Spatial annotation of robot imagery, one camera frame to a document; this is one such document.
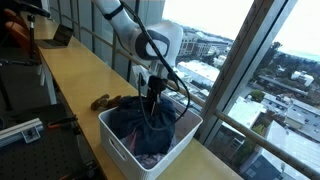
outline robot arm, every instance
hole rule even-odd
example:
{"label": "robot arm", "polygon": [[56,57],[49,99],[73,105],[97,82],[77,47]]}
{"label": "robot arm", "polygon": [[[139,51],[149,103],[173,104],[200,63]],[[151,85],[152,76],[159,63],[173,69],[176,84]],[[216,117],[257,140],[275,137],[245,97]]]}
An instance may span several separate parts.
{"label": "robot arm", "polygon": [[[92,0],[116,31],[121,45],[132,54],[143,60],[158,60],[140,27],[123,9],[119,0]],[[179,53],[183,31],[172,22],[163,21],[146,27],[153,42],[171,66]]]}

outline wooden countertop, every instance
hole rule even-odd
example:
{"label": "wooden countertop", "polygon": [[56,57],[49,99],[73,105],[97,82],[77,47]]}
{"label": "wooden countertop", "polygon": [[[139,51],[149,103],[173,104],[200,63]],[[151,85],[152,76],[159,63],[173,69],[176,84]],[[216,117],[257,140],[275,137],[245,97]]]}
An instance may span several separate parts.
{"label": "wooden countertop", "polygon": [[[56,28],[56,22],[36,16],[35,39],[52,38]],[[80,128],[103,173],[110,180],[125,179],[100,145],[98,114],[101,111],[91,111],[90,104],[105,93],[111,97],[137,95],[137,90],[74,37],[67,48],[39,49],[72,112],[77,115]],[[241,177],[192,139],[158,179],[225,180]]]}

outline white plastic bin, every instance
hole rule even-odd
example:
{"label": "white plastic bin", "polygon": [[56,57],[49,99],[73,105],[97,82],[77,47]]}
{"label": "white plastic bin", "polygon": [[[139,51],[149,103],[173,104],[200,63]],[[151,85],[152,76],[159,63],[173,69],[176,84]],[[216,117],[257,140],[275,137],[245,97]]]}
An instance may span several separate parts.
{"label": "white plastic bin", "polygon": [[[180,104],[175,101],[173,103],[178,111],[184,110]],[[99,114],[101,144],[127,179],[156,179],[188,145],[202,123],[202,119],[198,115],[187,111],[184,117],[176,123],[177,145],[152,169],[145,169],[108,127],[110,112],[114,109]]]}

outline fabric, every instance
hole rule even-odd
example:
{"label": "fabric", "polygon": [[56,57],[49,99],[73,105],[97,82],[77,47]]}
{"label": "fabric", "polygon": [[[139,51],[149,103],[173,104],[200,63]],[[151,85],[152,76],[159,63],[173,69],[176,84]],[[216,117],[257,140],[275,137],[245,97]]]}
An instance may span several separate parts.
{"label": "fabric", "polygon": [[150,116],[150,107],[153,103],[144,97],[143,104],[150,125],[153,128],[167,128],[158,131],[148,126],[137,96],[121,99],[119,107],[110,114],[110,128],[118,139],[134,132],[131,136],[135,141],[130,146],[134,156],[166,154],[175,132],[175,108],[170,100],[161,98],[160,114]]}

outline sky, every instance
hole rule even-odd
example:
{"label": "sky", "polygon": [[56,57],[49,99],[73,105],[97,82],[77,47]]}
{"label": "sky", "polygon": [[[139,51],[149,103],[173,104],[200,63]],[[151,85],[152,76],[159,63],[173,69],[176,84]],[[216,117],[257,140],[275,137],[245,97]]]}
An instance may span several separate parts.
{"label": "sky", "polygon": [[[253,0],[167,0],[163,18],[235,39],[252,3]],[[282,44],[279,50],[320,62],[319,7],[320,0],[298,0],[274,39]]]}

